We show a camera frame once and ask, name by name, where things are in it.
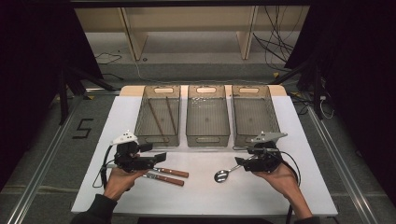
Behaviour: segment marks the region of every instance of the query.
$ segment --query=table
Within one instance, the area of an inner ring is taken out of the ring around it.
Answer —
[[[214,174],[218,170],[229,169],[236,165],[235,156],[247,158],[246,152],[233,151],[233,125],[227,147],[187,147],[185,137],[187,91],[181,86],[181,122],[180,146],[154,148],[142,156],[152,156],[167,151],[167,160],[158,164],[190,173],[184,179],[184,187],[164,182],[139,178],[135,186],[119,200],[115,213],[138,217],[266,217],[286,215],[289,203],[265,181],[245,172],[243,168],[235,170],[224,183],[216,183]],[[231,86],[226,86],[228,109]],[[109,143],[127,130],[134,131],[139,111],[143,87],[125,87],[116,97],[109,112],[106,125],[93,154],[87,174],[81,184],[72,212],[86,211],[91,205],[95,193],[103,193],[103,188],[95,189],[92,183],[102,165]],[[315,216],[336,216],[337,211],[329,191],[318,169],[298,120],[291,99],[284,89],[272,86],[276,116],[281,132],[288,133],[281,138],[277,146],[288,152],[297,161],[302,174],[302,192]],[[109,158],[115,153],[110,151]]]

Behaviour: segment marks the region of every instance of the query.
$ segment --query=aluminum rail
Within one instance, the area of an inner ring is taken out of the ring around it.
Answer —
[[[332,136],[327,130],[323,120],[319,120],[316,116],[314,110],[311,107],[308,107],[309,116],[315,124],[315,127],[318,130],[320,138],[322,139],[327,151],[329,152],[329,156],[334,163],[335,168],[338,171],[338,174],[341,177],[341,180],[346,187],[346,190],[355,204],[355,207],[361,216],[361,220],[366,224],[375,224],[378,223],[377,218],[368,203],[366,197],[364,196],[361,188],[353,177],[352,173],[349,171],[346,162],[344,161],[340,151],[338,150],[337,145],[332,140]]]
[[[33,175],[31,181],[27,185],[24,193],[18,200],[17,204],[13,208],[11,215],[7,221],[7,224],[16,224],[22,223],[24,217],[26,216],[30,205],[35,198],[35,195],[40,187],[44,177],[52,164],[53,159],[55,158],[56,152],[62,141],[64,140],[65,132],[67,131],[70,121],[73,118],[76,109],[78,108],[79,103],[81,103],[83,97],[76,96],[70,106],[70,114],[64,124],[58,128],[55,136],[52,138],[51,143],[43,156],[43,159],[39,163],[37,169],[35,170],[35,174]]]

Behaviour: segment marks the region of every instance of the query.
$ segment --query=wrist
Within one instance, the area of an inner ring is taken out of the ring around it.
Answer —
[[[103,193],[103,196],[105,196],[108,199],[111,199],[115,202],[120,199],[121,195],[122,195],[122,193],[119,193],[115,190],[107,190],[107,189],[105,189],[105,192]]]
[[[309,209],[304,195],[301,193],[300,189],[290,191],[287,196],[285,195],[285,198],[288,199],[291,207],[294,210],[294,214],[298,219],[312,217],[311,210]]]

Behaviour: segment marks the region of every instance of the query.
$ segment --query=utensil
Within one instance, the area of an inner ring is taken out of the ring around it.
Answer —
[[[248,160],[251,160],[253,158],[255,158],[256,155],[253,155],[249,158],[247,158]],[[239,167],[241,167],[241,165],[236,165],[235,167],[231,168],[230,170],[220,170],[217,173],[215,173],[215,181],[218,183],[222,183],[224,181],[227,180],[228,175],[230,174],[230,172],[238,169]]]
[[[164,175],[154,175],[154,174],[151,174],[151,173],[146,173],[145,175],[143,175],[143,177],[146,177],[146,178],[149,178],[149,179],[161,180],[161,181],[169,183],[169,184],[184,186],[184,181],[183,180],[174,179],[174,178],[167,177],[167,176],[164,176]]]
[[[159,168],[159,167],[154,167],[152,168],[153,171],[160,172],[160,173],[166,173],[169,175],[179,175],[183,177],[189,177],[189,173],[184,172],[184,171],[178,171],[178,170],[171,170],[167,168]]]

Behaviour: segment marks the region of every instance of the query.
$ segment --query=gray plastic container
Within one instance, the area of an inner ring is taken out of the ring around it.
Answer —
[[[227,147],[230,138],[224,86],[189,86],[186,135],[189,147]]]
[[[261,132],[280,132],[268,86],[233,86],[232,101],[236,147],[254,147],[251,139]]]
[[[134,135],[139,144],[177,147],[180,143],[180,86],[146,86]]]

